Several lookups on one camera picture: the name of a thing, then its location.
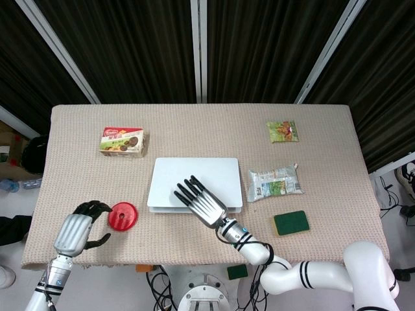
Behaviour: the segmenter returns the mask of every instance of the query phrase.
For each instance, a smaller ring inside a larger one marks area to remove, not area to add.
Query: food package
[[[298,141],[297,128],[294,121],[267,122],[271,143]]]
[[[102,134],[99,151],[109,157],[143,157],[144,140],[142,128],[107,127]]]
[[[248,202],[254,202],[268,196],[303,194],[297,177],[297,164],[277,168],[267,172],[249,171],[251,184],[248,190]]]

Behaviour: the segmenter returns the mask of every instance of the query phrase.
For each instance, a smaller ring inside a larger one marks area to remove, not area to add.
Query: table
[[[295,120],[299,143],[269,140],[267,121]],[[99,142],[105,126],[142,126],[149,132],[142,159],[105,157]],[[105,245],[74,259],[81,265],[215,264],[244,259],[215,238],[192,214],[152,214],[147,196],[157,157],[236,157],[244,208],[234,217],[290,262],[342,261],[356,240],[375,242],[389,258],[368,173],[349,108],[295,104],[109,104],[53,108],[45,174],[22,265],[33,268],[55,256],[53,242],[65,219],[86,201],[112,206],[127,201],[139,217],[116,232],[106,215],[90,240],[111,232]],[[305,194],[246,202],[248,170],[298,163]],[[310,230],[276,236],[272,217],[304,210]]]

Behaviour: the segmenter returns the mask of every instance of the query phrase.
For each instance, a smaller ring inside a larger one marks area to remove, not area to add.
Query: floor
[[[401,204],[410,204],[403,188],[396,181],[393,172],[383,176],[386,184],[399,197]],[[388,205],[386,192],[380,181],[373,182],[373,189],[379,204]],[[30,215],[33,212],[39,189],[21,189],[16,193],[0,193],[0,215],[13,217],[15,214]],[[399,209],[390,211],[383,219],[383,229],[391,253],[392,268],[415,266],[415,227],[405,226]],[[2,310],[24,310],[42,271],[20,269],[24,242],[0,247],[0,264],[11,267],[17,275],[16,282],[0,290]],[[249,279],[243,279],[239,286],[241,304],[248,295]],[[410,282],[400,282],[401,291],[396,301],[401,311],[413,310],[415,275]],[[268,298],[268,310],[272,311],[351,311],[352,296],[335,290],[298,290]],[[134,266],[73,268],[64,294],[59,300],[58,310],[152,310],[154,300],[145,275],[136,273]]]

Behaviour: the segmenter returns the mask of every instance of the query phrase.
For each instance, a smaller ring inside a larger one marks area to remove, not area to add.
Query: snack box
[[[143,157],[144,129],[107,127],[99,151],[108,157]]]

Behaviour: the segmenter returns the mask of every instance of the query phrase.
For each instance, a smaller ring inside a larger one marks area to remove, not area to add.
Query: plastic bag
[[[248,190],[248,202],[268,196],[284,196],[286,194],[303,194],[297,177],[297,164],[277,168],[268,172],[249,171],[251,184]]]
[[[298,141],[297,128],[294,121],[267,122],[271,143]]]

